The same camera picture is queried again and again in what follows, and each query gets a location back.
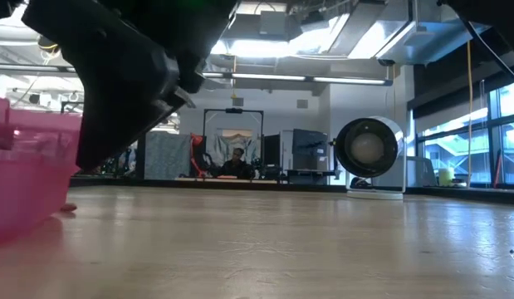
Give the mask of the white round fan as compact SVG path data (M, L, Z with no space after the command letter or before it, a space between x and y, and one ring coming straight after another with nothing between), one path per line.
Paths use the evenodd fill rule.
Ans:
M407 187L406 135L399 125L383 116L369 116L352 120L335 139L335 159L345 170L346 195L352 199L401 201ZM395 177L399 190L378 187L353 187L358 183L378 179L400 167Z

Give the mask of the pink plastic supply box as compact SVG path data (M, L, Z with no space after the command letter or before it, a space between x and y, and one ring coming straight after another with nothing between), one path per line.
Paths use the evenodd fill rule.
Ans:
M0 243L65 204L80 128L80 115L16 110L0 98Z

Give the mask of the dark grey cabinet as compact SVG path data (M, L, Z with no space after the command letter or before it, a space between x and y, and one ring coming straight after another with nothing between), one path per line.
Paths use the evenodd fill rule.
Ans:
M283 169L289 184L328 185L335 172L330 168L328 135L314 130L284 132Z

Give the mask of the yellow white container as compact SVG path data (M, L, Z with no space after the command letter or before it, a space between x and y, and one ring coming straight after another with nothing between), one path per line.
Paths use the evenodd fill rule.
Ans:
M454 168L441 168L438 170L438 185L440 187L451 187L454 178Z

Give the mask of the black monitor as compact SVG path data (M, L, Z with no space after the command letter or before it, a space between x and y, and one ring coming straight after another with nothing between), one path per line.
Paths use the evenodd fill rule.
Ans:
M268 166L281 165L281 136L268 135L264 137L263 163Z

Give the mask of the grey ceiling box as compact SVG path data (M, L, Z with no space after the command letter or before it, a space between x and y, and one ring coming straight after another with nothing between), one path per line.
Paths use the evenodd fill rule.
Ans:
M262 11L259 33L262 35L284 36L286 33L286 14L284 12Z

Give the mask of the overhead LED light bar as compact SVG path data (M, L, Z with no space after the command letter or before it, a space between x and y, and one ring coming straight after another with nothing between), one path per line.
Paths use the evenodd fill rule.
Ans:
M76 76L76 69L73 66L46 66L46 65L23 65L0 63L0 74L28 74L32 76ZM328 77L328 76L292 76L274 74L250 74L232 72L204 72L207 79L234 79L234 80L264 80L264 81L293 81L341 85L362 85L362 86L392 86L393 81L388 79L365 79L352 77Z

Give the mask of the black table frame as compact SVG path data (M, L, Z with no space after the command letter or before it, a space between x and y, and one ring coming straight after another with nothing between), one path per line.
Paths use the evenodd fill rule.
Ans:
M299 184L262 184L261 182L198 182L195 180L151 180L151 179L107 179L94 177L73 177L69 184L72 188L94 186L152 187L169 189L233 189L251 191L278 192L312 192L335 193L347 192L345 186L339 185L299 185ZM514 205L514 189L451 189L440 187L406 188L407 195L426 195L446 199L458 199L478 203L498 203Z

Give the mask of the grey speckled cabinet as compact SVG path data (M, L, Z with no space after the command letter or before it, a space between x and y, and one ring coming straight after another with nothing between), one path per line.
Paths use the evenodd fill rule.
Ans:
M150 131L138 140L138 179L175 180L190 172L191 137L165 131Z

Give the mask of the person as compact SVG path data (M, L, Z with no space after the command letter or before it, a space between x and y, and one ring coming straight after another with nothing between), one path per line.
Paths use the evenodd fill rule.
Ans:
M235 148L233 156L227 160L220 168L219 176L233 176L237 179L253 179L254 171L250 164L242 159L244 150L242 148Z

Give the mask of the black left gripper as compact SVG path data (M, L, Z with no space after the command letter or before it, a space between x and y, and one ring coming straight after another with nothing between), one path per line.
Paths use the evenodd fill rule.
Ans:
M24 23L61 48L84 88L77 166L93 169L194 108L190 94L237 8L238 0L30 0Z

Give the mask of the silver rectangular air duct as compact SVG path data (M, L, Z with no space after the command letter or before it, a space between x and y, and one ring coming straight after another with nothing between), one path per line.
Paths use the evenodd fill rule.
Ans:
M472 38L455 11L438 0L359 0L351 16L370 27L360 30L350 59L426 65Z

